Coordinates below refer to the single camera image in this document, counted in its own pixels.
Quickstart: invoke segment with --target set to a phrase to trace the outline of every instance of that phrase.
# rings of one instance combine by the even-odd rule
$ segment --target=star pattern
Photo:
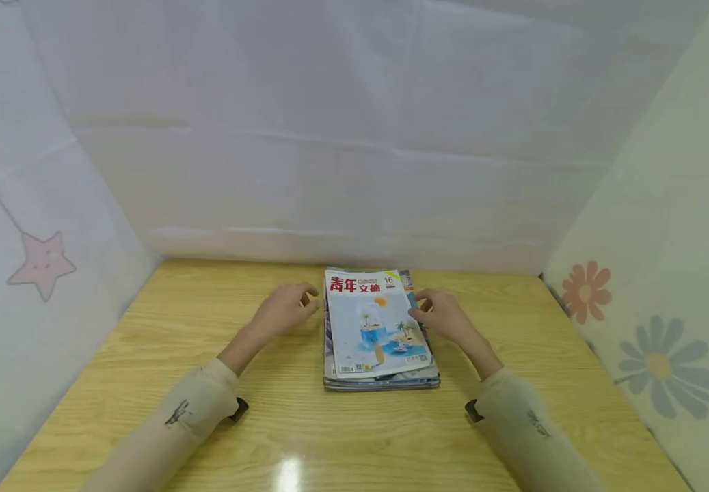
[[[26,250],[26,261],[7,280],[7,284],[34,284],[42,300],[48,301],[57,279],[75,271],[75,265],[64,255],[61,231],[46,241],[40,241],[26,232],[21,232],[21,239]]]

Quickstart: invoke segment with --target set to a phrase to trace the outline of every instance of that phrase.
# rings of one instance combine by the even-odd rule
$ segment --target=wooden table
[[[507,366],[535,385],[609,491],[686,491],[539,279],[412,271],[451,291]],[[76,491],[186,371],[219,352],[273,286],[323,267],[168,260],[54,410],[1,492]],[[222,424],[172,491],[516,491],[464,403],[479,382],[431,333],[442,387],[365,394],[322,387],[320,314],[250,364],[250,410]]]

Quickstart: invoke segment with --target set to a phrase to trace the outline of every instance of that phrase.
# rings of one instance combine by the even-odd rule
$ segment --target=qr code
[[[427,360],[428,356],[425,353],[406,357],[406,362],[409,364],[414,364],[415,362],[426,362]]]

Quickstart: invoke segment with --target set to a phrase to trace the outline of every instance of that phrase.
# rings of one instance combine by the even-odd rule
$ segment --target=beige sleeve
[[[510,369],[500,369],[483,382],[474,408],[483,418],[475,426],[523,491],[603,491],[530,385]]]
[[[236,383],[218,359],[186,374],[119,442],[81,492],[161,491],[220,421],[239,408]]]

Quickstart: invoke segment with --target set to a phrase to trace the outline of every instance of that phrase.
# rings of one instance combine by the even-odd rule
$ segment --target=person's left hand
[[[319,291],[307,282],[277,286],[261,303],[247,324],[247,330],[256,331],[269,340],[278,333],[304,322],[321,305],[321,299],[311,301],[308,294],[317,296]]]
[[[307,282],[279,285],[217,358],[241,376],[251,359],[273,337],[307,320],[319,309],[321,299],[311,301],[308,294],[317,296],[319,291]]]

